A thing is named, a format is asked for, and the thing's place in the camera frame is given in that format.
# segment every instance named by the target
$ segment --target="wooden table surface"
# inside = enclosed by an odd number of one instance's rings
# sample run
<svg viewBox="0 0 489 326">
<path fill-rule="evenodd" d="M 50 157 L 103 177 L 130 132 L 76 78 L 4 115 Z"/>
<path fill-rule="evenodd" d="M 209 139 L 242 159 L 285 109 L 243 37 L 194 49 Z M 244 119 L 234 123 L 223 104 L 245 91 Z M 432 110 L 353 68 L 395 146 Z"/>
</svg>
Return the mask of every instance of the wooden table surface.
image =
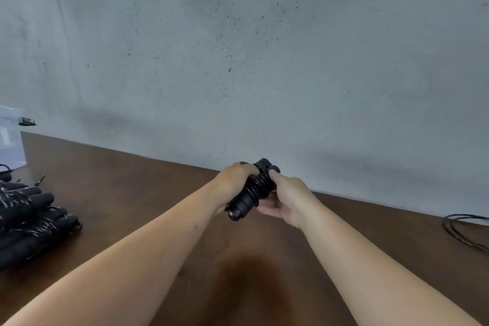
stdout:
<svg viewBox="0 0 489 326">
<path fill-rule="evenodd" d="M 23 134 L 28 166 L 53 205 L 79 216 L 78 236 L 0 273 L 0 323 L 78 265 L 211 180 L 217 172 Z M 489 325 L 489 255 L 456 241 L 440 218 L 318 194 L 380 249 Z M 481 240 L 488 227 L 467 224 Z M 253 210 L 214 218 L 187 258 L 152 325 L 355 325 L 300 231 Z"/>
</svg>

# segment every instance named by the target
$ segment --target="black jump rope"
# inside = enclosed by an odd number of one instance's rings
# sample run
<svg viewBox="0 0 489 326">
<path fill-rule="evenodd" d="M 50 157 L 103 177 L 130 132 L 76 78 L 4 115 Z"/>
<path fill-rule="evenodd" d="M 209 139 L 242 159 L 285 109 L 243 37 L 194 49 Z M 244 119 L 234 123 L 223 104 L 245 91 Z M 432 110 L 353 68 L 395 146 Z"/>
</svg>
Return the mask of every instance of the black jump rope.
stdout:
<svg viewBox="0 0 489 326">
<path fill-rule="evenodd" d="M 250 175 L 241 192 L 225 208 L 229 218 L 238 221 L 258 206 L 260 199 L 276 189 L 268 172 L 280 169 L 267 159 L 254 164 L 258 175 Z M 64 208 L 50 206 L 54 201 L 51 193 L 43 193 L 38 187 L 45 176 L 35 185 L 27 186 L 20 181 L 12 182 L 12 170 L 4 164 L 0 167 L 0 271 L 28 260 L 45 249 L 61 242 L 72 233 L 82 229 L 77 216 L 68 214 Z M 473 214 L 451 214 L 443 218 L 442 227 L 449 235 L 464 244 L 489 253 L 489 248 L 460 233 L 455 223 L 464 219 L 489 217 Z"/>
</svg>

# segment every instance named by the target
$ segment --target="forearm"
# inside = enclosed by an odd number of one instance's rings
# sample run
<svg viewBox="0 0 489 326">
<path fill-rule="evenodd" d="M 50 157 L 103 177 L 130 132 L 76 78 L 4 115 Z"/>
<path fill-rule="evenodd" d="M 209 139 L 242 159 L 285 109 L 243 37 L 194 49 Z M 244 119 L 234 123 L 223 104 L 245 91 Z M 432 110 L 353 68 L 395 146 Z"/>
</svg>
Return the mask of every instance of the forearm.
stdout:
<svg viewBox="0 0 489 326">
<path fill-rule="evenodd" d="M 207 185 L 41 293 L 5 326 L 150 323 L 212 218 Z"/>
<path fill-rule="evenodd" d="M 359 326 L 479 325 L 319 201 L 303 232 Z"/>
</svg>

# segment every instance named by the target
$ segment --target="gray wall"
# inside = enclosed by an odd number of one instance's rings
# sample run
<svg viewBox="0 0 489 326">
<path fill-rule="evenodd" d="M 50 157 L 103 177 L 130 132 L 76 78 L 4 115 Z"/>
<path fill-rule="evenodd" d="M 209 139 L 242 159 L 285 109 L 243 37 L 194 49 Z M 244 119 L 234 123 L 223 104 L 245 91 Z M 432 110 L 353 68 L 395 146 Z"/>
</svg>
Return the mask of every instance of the gray wall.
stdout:
<svg viewBox="0 0 489 326">
<path fill-rule="evenodd" d="M 489 0 L 0 0 L 32 131 L 311 188 L 489 212 Z"/>
</svg>

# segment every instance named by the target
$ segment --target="transparent plastic box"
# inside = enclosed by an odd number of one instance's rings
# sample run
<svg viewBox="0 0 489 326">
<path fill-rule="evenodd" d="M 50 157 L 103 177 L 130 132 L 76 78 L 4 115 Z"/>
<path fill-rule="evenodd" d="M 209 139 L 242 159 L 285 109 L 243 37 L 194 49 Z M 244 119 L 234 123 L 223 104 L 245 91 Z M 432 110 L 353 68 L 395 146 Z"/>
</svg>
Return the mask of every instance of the transparent plastic box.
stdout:
<svg viewBox="0 0 489 326">
<path fill-rule="evenodd" d="M 0 164 L 12 169 L 26 164 L 19 123 L 21 110 L 0 106 Z"/>
</svg>

